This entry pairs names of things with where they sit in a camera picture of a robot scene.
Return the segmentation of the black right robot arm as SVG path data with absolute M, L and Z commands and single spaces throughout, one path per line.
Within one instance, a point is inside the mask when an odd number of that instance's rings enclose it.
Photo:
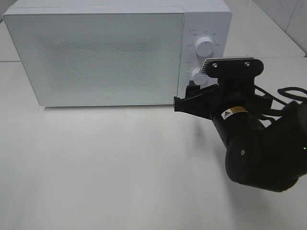
M 225 169 L 236 183 L 282 192 L 307 173 L 307 101 L 294 96 L 283 109 L 255 94 L 253 79 L 219 79 L 195 87 L 174 110 L 209 119 L 225 148 Z

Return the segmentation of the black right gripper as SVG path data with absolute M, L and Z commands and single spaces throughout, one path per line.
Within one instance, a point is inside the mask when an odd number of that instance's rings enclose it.
M 204 88 L 190 80 L 185 98 L 174 97 L 174 111 L 212 120 L 219 134 L 259 133 L 272 97 L 267 92 L 255 94 L 255 88 L 253 78 L 219 79 L 218 84 Z

